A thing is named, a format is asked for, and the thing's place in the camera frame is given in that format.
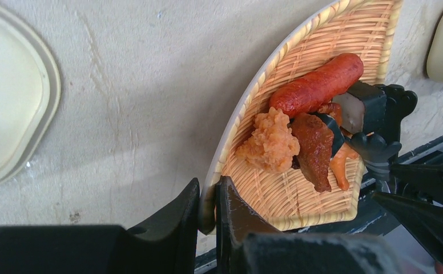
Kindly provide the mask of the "woven bamboo basket tray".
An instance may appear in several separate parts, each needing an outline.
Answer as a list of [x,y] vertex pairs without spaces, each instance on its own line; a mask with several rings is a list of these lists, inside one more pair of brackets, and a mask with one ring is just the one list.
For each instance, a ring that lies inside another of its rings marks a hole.
[[236,190],[254,211],[281,231],[350,221],[357,215],[364,164],[348,159],[349,189],[338,188],[329,175],[331,192],[316,192],[298,170],[269,174],[249,168],[235,151],[253,130],[257,114],[268,110],[271,95],[282,85],[323,65],[341,53],[364,62],[362,80],[385,80],[402,1],[335,1],[293,30],[254,76],[222,134],[210,165],[200,202],[199,230],[215,233],[215,186],[231,177]]

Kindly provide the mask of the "beige lunch box lid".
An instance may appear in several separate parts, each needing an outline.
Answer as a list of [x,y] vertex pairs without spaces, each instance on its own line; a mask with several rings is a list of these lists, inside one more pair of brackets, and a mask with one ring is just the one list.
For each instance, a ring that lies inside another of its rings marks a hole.
[[44,41],[0,6],[0,183],[33,155],[61,97],[61,76]]

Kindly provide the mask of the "dark brown meat slice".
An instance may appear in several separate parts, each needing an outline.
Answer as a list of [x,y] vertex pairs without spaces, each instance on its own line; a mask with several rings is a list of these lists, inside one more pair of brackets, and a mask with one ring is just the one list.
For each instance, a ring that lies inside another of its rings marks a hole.
[[299,113],[291,125],[292,135],[300,144],[297,156],[300,170],[317,192],[331,192],[328,180],[334,134],[317,116]]

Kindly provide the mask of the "fried chicken piece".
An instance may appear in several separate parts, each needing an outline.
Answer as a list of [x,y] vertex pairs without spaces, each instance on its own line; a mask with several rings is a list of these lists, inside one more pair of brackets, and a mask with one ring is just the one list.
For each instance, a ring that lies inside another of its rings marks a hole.
[[235,155],[252,168],[270,174],[286,172],[300,152],[300,143],[288,125],[289,116],[281,109],[270,107],[268,112],[257,114],[255,129]]

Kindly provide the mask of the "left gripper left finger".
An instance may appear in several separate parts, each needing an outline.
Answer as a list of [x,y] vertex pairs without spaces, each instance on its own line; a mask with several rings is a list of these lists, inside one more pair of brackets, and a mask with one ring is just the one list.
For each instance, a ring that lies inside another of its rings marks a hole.
[[0,273],[193,273],[199,182],[141,223],[0,226]]

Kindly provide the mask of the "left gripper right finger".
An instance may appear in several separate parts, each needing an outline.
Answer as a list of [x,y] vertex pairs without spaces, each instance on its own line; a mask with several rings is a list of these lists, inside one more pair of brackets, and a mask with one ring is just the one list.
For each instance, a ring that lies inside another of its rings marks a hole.
[[284,233],[248,205],[229,176],[216,191],[218,273],[401,273],[382,238]]

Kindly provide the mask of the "black wrapped rice roll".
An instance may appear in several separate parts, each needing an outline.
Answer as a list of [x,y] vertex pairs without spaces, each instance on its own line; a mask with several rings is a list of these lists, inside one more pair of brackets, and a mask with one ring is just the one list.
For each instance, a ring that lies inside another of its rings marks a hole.
[[351,134],[376,132],[384,123],[386,94],[375,86],[358,81],[332,102],[341,106],[341,126]]

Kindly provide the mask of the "red sausage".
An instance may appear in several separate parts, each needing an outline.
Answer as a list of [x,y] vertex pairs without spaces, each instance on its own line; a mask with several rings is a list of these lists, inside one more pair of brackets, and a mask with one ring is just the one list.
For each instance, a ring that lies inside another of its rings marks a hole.
[[299,113],[315,112],[335,96],[345,93],[364,72],[361,58],[353,53],[342,53],[276,90],[269,107],[294,118]]

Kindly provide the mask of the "black metal tongs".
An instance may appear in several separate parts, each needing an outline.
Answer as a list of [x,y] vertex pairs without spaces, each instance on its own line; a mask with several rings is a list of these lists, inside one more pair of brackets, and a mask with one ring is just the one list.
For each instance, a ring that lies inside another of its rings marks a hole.
[[373,199],[393,215],[443,265],[443,164],[401,164],[401,121],[416,108],[417,95],[396,84],[376,84],[386,99],[385,117],[372,135],[348,139],[381,191]]

